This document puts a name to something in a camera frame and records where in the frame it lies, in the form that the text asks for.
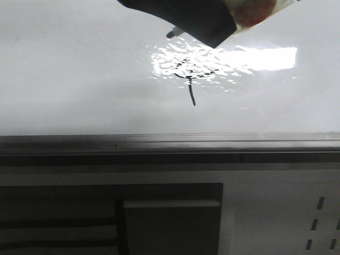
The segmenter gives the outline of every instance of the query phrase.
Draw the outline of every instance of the metal ledge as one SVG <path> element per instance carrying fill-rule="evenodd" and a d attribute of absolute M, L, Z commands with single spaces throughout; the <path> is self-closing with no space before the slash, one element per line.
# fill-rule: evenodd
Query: metal ledge
<path fill-rule="evenodd" d="M 340 151 L 340 133 L 2 136 L 0 156 Z"/>

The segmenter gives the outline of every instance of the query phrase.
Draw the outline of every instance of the white panel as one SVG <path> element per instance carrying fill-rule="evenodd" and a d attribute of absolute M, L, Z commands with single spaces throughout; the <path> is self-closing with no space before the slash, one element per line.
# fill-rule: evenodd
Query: white panel
<path fill-rule="evenodd" d="M 333 254 L 340 183 L 248 183 L 237 191 L 231 254 Z M 324 204 L 318 209 L 319 198 Z M 313 221 L 318 223 L 312 231 Z"/>
<path fill-rule="evenodd" d="M 0 135 L 340 131 L 338 0 L 297 2 L 217 50 L 116 0 L 0 5 Z M 219 68 L 196 107 L 160 69 L 187 56 Z"/>

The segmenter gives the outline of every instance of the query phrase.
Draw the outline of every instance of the plastic bag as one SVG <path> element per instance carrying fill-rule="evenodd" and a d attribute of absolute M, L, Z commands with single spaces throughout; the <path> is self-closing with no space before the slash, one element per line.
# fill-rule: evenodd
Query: plastic bag
<path fill-rule="evenodd" d="M 223 0 L 238 29 L 255 26 L 295 0 Z"/>

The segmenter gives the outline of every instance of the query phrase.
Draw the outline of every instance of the white surface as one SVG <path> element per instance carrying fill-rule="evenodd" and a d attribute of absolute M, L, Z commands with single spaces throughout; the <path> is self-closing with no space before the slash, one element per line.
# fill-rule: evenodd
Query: white surface
<path fill-rule="evenodd" d="M 0 0 L 0 135 L 339 132 L 339 11 L 300 1 L 210 50 L 116 0 Z M 170 69 L 192 55 L 220 68 L 196 107 Z"/>

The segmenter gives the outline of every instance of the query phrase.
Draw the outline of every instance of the whiteboard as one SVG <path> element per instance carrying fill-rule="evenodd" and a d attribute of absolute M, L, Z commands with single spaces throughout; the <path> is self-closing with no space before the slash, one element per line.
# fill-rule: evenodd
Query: whiteboard
<path fill-rule="evenodd" d="M 340 132 L 338 0 L 294 3 L 217 49 L 115 0 L 0 6 L 0 135 Z M 196 106 L 175 75 L 188 57 L 217 70 L 193 80 Z"/>

